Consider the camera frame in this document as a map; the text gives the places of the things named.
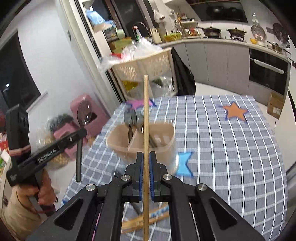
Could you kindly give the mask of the person's left hand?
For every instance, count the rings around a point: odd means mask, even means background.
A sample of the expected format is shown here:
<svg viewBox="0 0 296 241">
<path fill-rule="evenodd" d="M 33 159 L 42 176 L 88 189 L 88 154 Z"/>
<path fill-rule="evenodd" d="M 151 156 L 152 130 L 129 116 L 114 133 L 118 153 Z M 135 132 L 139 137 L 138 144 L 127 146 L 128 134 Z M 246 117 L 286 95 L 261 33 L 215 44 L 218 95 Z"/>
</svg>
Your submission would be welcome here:
<svg viewBox="0 0 296 241">
<path fill-rule="evenodd" d="M 21 184 L 16 187 L 16 194 L 22 206 L 32 212 L 36 212 L 29 197 L 37 194 L 38 204 L 43 206 L 51 206 L 56 201 L 56 194 L 51 186 L 51 179 L 46 170 L 42 173 L 42 185 L 40 188 L 29 184 Z"/>
</svg>

